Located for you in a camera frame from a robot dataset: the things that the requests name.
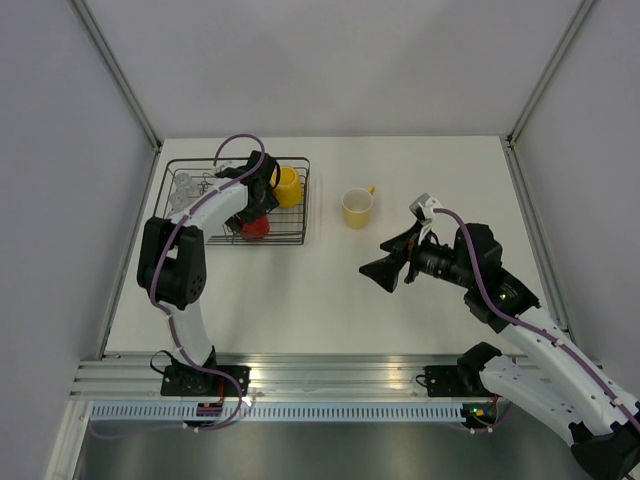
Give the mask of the pale yellow mug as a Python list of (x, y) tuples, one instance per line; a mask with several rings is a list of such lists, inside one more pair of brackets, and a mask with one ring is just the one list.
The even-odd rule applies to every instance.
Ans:
[(343, 220), (349, 228), (362, 229), (369, 224), (375, 191), (376, 188), (370, 185), (365, 188), (351, 188), (343, 194)]

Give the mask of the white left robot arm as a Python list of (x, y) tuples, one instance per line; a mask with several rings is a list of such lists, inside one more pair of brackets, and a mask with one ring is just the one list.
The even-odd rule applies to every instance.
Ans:
[(195, 395), (209, 395), (218, 384), (200, 307), (207, 280), (206, 241), (224, 225), (241, 232), (275, 209), (271, 182), (279, 178), (277, 161), (253, 151), (245, 165), (217, 174), (184, 210), (169, 218), (152, 217), (144, 225), (137, 283), (167, 316), (177, 356), (189, 365), (183, 383)]

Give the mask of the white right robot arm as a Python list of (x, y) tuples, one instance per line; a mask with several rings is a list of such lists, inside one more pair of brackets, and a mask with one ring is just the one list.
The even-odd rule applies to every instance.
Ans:
[[(521, 350), (549, 384), (481, 342), (458, 358), (456, 381), (517, 405), (553, 430), (593, 479), (628, 479), (639, 465), (639, 400), (616, 384), (560, 329), (538, 297), (502, 265), (502, 247), (485, 224), (459, 227), (453, 245), (415, 223), (385, 241), (386, 257), (360, 267), (387, 292), (429, 275), (464, 289), (471, 314)], [(408, 271), (402, 278), (401, 270)]]

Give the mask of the bright yellow mug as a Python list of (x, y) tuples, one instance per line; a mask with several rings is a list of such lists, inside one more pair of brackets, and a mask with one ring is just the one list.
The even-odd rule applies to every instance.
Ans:
[(295, 168), (279, 167), (272, 176), (271, 186), (282, 208), (295, 207), (303, 198), (301, 176)]

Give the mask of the red mug black handle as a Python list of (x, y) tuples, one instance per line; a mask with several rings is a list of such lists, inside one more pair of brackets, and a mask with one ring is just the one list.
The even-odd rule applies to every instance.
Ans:
[(233, 219), (239, 228), (240, 236), (247, 242), (264, 240), (270, 232), (270, 223), (267, 215), (260, 216), (253, 221), (242, 220), (238, 215)]

